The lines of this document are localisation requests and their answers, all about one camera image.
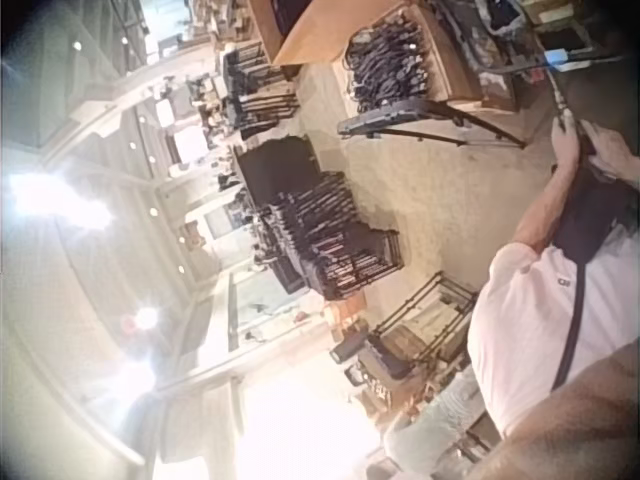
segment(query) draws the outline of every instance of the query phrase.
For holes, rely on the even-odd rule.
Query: bundled cables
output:
[[[425,55],[420,27],[402,14],[356,33],[344,66],[353,72],[350,94],[359,113],[425,94]]]

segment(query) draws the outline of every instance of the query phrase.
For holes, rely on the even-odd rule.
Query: black shoulder strap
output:
[[[586,264],[579,262],[577,264],[578,271],[576,273],[576,296],[573,302],[573,317],[571,317],[571,325],[569,326],[569,333],[567,335],[567,341],[564,345],[564,352],[562,352],[562,359],[558,365],[558,372],[556,373],[556,379],[553,381],[551,391],[553,392],[558,387],[561,387],[566,381],[573,363],[573,357],[576,353],[576,345],[578,343],[578,335],[580,334],[580,324],[582,323],[582,310],[584,307],[584,286],[585,286],[585,274]]]

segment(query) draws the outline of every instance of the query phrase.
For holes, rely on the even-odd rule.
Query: beige floor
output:
[[[303,68],[298,97],[300,122],[321,167],[347,174],[361,214],[372,226],[400,232],[406,266],[365,290],[374,322],[438,269],[480,287],[493,255],[550,175],[554,109],[545,90],[523,113],[484,116],[527,139],[524,151],[393,137],[341,139],[336,125],[347,113],[329,65]],[[450,122],[424,121],[409,128],[489,139],[477,130],[460,133]]]

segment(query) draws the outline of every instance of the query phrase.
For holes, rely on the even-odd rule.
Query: black stand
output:
[[[524,141],[474,115],[456,110],[445,103],[434,102],[424,98],[402,100],[392,105],[370,110],[357,117],[349,118],[338,124],[338,133],[347,137],[365,135],[367,138],[375,138],[377,135],[382,134],[396,135],[416,138],[418,141],[434,140],[437,142],[454,143],[458,147],[470,145],[468,141],[457,138],[389,128],[395,125],[429,119],[451,120],[457,126],[464,125],[466,121],[495,134],[497,140],[504,139],[521,149],[527,146]]]

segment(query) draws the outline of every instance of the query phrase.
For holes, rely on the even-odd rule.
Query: tiled floor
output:
[[[583,118],[637,131],[637,101],[627,69],[594,68],[572,74],[569,103]],[[483,115],[526,139],[524,150],[461,147],[409,138],[341,139],[336,125],[347,118],[343,94],[330,65],[309,65],[298,78],[300,121],[320,165],[344,171],[363,217],[373,226],[400,231],[405,268],[366,288],[370,320],[376,322],[436,270],[480,287],[493,255],[513,233],[520,216],[545,185],[553,163],[549,131],[554,114],[543,85],[528,108],[515,115]],[[409,128],[459,133],[450,122],[423,121]]]

